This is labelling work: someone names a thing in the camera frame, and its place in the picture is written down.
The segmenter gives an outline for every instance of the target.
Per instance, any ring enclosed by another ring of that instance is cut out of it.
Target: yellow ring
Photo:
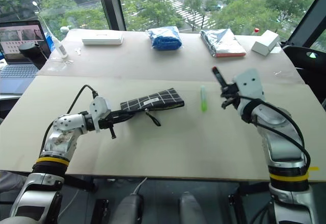
[[[53,162],[65,164],[66,166],[69,165],[69,161],[64,160],[64,159],[54,158],[54,157],[41,157],[41,158],[38,158],[38,160],[36,160],[36,163],[41,162],[41,161],[53,161]]]
[[[274,174],[270,174],[269,177],[282,182],[301,182],[307,180],[309,174],[306,173],[305,175],[298,176],[298,177],[284,177],[284,176],[277,176]]]

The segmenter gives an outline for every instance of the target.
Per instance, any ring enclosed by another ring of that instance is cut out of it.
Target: laptop keyboard
[[[0,72],[0,78],[34,78],[38,71],[34,65],[7,65]]]

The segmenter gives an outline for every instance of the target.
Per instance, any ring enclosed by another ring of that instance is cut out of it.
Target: laptop screen
[[[38,20],[0,23],[0,51],[8,64],[30,63],[18,50],[21,44],[28,42],[39,44],[44,54],[49,57],[51,52]]]

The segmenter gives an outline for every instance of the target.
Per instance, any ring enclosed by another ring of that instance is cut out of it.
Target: laptop
[[[0,94],[23,94],[38,69],[18,50],[23,43],[40,45],[45,56],[51,51],[38,20],[0,23],[0,51],[7,65],[0,71]]]

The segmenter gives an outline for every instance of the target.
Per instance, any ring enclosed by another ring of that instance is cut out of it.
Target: black cable
[[[91,91],[92,91],[92,95],[93,95],[93,98],[95,98],[96,96],[98,96],[97,92],[90,86],[90,85],[83,85],[83,87],[80,89],[80,91],[77,93],[75,99],[72,101],[72,104],[70,105],[68,111],[67,111],[67,114],[69,114],[72,110],[72,108],[74,107],[74,105],[76,104],[76,101],[78,100],[79,96],[81,95],[81,93],[83,92],[83,90],[85,88],[89,88]],[[47,127],[46,131],[45,131],[45,134],[44,134],[44,137],[43,137],[43,141],[42,141],[42,146],[41,146],[41,151],[40,151],[40,155],[42,153],[42,150],[44,148],[44,145],[45,145],[45,141],[46,141],[46,138],[47,138],[47,134],[49,133],[50,131],[50,128],[52,127],[53,125],[53,121],[49,124],[49,126]]]
[[[236,97],[243,98],[243,99],[248,99],[248,100],[254,100],[254,98],[250,98],[250,97],[246,97],[246,96],[236,95]],[[298,133],[298,135],[299,135],[299,137],[300,137],[300,139],[302,141],[302,146],[305,147],[304,136],[302,135],[302,132],[301,132],[300,128],[298,127],[298,125],[294,122],[294,120],[289,115],[287,115],[285,112],[281,111],[279,108],[275,107],[272,104],[266,103],[264,101],[261,101],[261,104],[265,105],[266,107],[269,107],[269,108],[273,109],[277,113],[284,116],[294,126],[296,132]]]
[[[265,126],[265,125],[260,124],[260,123],[258,123],[258,122],[252,122],[252,124],[254,124],[255,126],[260,126],[260,127],[262,127],[262,128],[265,128],[265,129],[267,129],[267,130],[269,130],[269,131],[271,131],[271,132],[276,133],[276,134],[279,135],[279,136],[282,136],[283,138],[287,139],[287,140],[290,141],[292,144],[294,144],[298,149],[300,149],[300,150],[304,153],[304,155],[306,156],[306,159],[307,159],[307,162],[306,162],[306,172],[308,171],[309,166],[310,166],[310,162],[311,162],[311,158],[310,158],[310,155],[309,155],[308,151],[307,151],[303,146],[301,146],[301,145],[300,145],[297,141],[295,141],[293,138],[289,137],[288,135],[286,135],[286,134],[284,134],[284,133],[282,133],[282,132],[280,132],[280,131],[278,131],[278,130],[275,130],[275,129],[271,128],[271,127]]]
[[[259,219],[259,224],[263,224],[264,217],[265,217],[267,212],[268,212],[268,205],[265,207],[263,213],[261,213],[261,216],[260,216],[260,219]]]
[[[268,208],[269,202],[270,200],[267,202],[266,205],[264,205],[261,209],[258,210],[258,212],[251,219],[250,224],[254,224],[255,220],[259,217],[259,215],[262,214],[266,208]]]

